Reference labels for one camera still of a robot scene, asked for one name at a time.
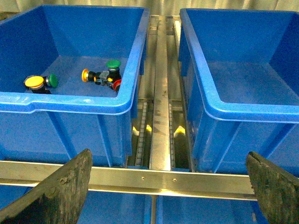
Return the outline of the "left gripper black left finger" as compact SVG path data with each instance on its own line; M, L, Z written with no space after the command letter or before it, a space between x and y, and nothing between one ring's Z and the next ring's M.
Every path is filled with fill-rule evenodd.
M25 195L0 211L2 224L76 224L84 207L93 165L83 150Z

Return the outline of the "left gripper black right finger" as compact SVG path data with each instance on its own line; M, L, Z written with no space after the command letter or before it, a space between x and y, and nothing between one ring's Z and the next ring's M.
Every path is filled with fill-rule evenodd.
M260 210L270 224L299 222L299 179L250 151L246 168Z

